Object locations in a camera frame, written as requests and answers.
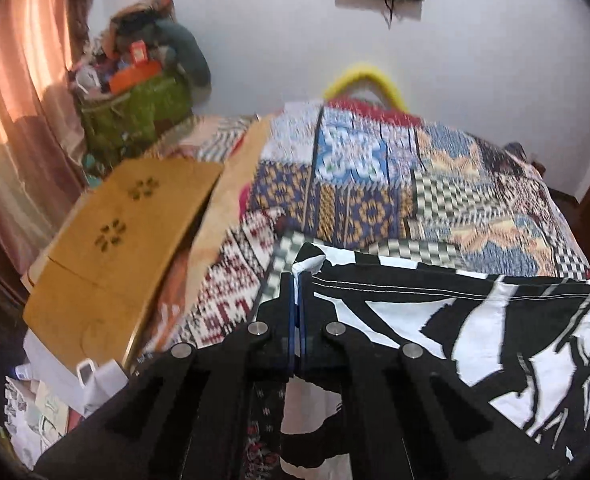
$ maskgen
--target silver bolt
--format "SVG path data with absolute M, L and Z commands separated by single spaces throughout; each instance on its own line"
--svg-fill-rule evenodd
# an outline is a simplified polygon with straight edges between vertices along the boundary
M 346 325 L 339 321 L 331 321 L 326 325 L 326 332 L 330 335 L 342 335 L 346 332 Z
M 254 321 L 248 325 L 248 331 L 253 335 L 262 335 L 268 332 L 268 325 L 264 321 Z
M 188 357 L 193 352 L 193 347 L 190 346 L 188 343 L 177 343 L 173 348 L 171 348 L 171 355 L 175 359 L 184 359 Z
M 422 356 L 424 350 L 421 346 L 415 343 L 406 343 L 404 346 L 402 346 L 402 352 L 404 352 L 404 355 L 406 357 L 410 357 L 411 359 L 417 359 L 418 357 Z

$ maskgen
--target pink curtain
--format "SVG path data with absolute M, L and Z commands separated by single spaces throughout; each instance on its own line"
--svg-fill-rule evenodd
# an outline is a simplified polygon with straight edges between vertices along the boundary
M 0 302 L 12 306 L 26 299 L 19 277 L 83 188 L 84 135 L 66 71 L 81 51 L 89 6 L 0 0 Z

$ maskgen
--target yellow tube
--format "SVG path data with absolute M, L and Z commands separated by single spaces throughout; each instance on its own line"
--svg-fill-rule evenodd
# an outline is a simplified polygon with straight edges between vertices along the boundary
M 324 92 L 324 99 L 335 99 L 349 86 L 363 80 L 373 82 L 384 94 L 384 97 L 400 112 L 408 113 L 406 103 L 393 82 L 373 65 L 360 63 L 350 67 Z

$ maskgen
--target patterned blanket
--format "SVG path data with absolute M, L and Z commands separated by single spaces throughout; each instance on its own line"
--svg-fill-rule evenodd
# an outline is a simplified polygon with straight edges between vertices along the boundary
M 418 117 L 357 101 L 272 120 L 250 210 L 338 248 L 387 239 L 455 246 L 459 267 L 584 280 L 588 262 L 539 173 L 517 156 Z

